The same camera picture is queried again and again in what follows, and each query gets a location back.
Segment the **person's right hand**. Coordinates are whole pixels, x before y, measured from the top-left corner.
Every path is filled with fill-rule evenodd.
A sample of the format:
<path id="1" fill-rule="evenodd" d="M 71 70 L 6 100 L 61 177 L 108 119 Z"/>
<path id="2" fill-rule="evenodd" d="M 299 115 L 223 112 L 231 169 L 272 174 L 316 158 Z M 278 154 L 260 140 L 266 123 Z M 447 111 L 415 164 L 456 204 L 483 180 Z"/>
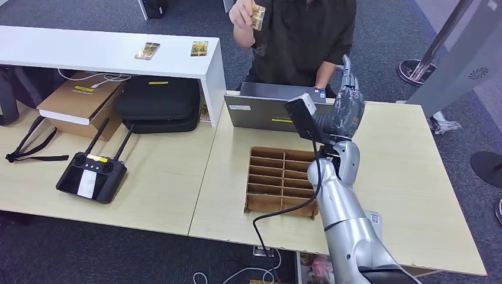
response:
<path id="1" fill-rule="evenodd" d="M 232 24 L 239 28 L 252 26 L 253 0 L 237 0 L 229 10 L 229 18 Z"/>

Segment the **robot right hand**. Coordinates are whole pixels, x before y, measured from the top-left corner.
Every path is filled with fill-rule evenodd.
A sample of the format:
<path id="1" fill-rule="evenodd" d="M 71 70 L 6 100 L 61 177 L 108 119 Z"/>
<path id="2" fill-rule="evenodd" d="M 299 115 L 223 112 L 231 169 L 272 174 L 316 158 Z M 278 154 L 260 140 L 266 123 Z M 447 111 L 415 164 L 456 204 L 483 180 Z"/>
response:
<path id="1" fill-rule="evenodd" d="M 327 114 L 315 114 L 314 120 L 324 133 L 352 139 L 361 123 L 365 100 L 349 56 L 345 54 L 342 60 L 343 77 L 333 107 Z"/>

